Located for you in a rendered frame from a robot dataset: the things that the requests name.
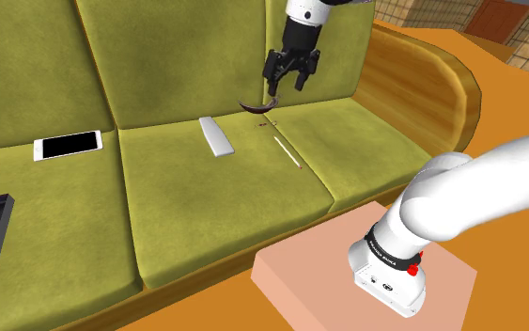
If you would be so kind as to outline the white remote control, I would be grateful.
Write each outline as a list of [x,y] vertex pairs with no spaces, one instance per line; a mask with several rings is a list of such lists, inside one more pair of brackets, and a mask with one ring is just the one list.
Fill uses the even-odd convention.
[[202,117],[199,123],[215,157],[227,156],[235,152],[225,133],[212,117]]

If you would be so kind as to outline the green sofa with wooden frame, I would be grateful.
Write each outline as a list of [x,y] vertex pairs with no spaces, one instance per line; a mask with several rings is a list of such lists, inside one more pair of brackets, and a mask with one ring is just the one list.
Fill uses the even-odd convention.
[[[290,73],[276,109],[243,111],[267,98],[287,1],[0,0],[0,331],[110,331],[104,310],[176,302],[467,146],[473,75],[421,67],[373,3],[334,8],[302,91]],[[213,155],[202,117],[233,154]],[[95,130],[101,150],[33,161],[36,139]]]

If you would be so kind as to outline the white phone with black screen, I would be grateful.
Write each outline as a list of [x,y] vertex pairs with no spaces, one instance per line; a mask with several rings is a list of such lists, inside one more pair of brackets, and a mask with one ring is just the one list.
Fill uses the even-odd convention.
[[36,139],[33,142],[33,161],[54,159],[103,148],[99,130]]

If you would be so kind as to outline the white pen with red tip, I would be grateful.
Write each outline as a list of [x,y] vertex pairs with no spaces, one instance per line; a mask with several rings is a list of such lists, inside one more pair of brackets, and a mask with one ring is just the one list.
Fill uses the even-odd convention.
[[296,159],[296,157],[288,150],[288,148],[283,144],[283,142],[277,137],[273,136],[273,139],[278,143],[278,145],[282,148],[282,150],[287,154],[287,156],[292,160],[292,162],[299,168],[303,169],[302,165],[299,163],[299,161]]

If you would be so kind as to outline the pink robot stand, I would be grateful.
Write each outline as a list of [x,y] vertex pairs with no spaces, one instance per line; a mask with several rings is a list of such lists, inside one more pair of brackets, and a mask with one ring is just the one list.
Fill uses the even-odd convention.
[[257,252],[252,279],[295,331],[461,331],[476,271],[425,249],[426,301],[404,318],[355,285],[350,246],[385,213],[370,202]]

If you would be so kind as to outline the red-brown door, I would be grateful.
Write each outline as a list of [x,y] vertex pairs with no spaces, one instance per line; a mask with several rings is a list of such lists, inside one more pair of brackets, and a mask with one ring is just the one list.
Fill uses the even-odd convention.
[[529,37],[529,5],[509,0],[482,0],[464,32],[517,47]]

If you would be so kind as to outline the dark brown bowl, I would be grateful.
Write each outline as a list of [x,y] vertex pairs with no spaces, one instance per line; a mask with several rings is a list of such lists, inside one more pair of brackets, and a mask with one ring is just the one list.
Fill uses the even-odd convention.
[[278,96],[274,96],[272,97],[272,99],[264,104],[264,105],[260,105],[260,106],[251,106],[251,105],[247,105],[245,104],[244,102],[238,100],[238,104],[240,105],[241,108],[243,108],[245,111],[249,112],[249,113],[252,113],[252,114],[265,114],[267,112],[269,112],[270,110],[274,109],[274,107],[276,107],[279,102],[280,102],[280,99],[282,98],[281,95],[278,95]]

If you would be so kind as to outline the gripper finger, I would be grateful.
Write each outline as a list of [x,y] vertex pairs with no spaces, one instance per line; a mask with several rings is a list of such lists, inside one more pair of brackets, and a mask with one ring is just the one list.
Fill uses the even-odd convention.
[[267,81],[268,95],[271,97],[276,95],[278,83],[283,76],[283,62],[285,57],[285,53],[275,50],[270,50],[267,54],[262,76]]
[[320,51],[313,50],[309,55],[303,55],[297,60],[299,74],[294,86],[296,90],[302,91],[308,77],[316,72],[319,58]]

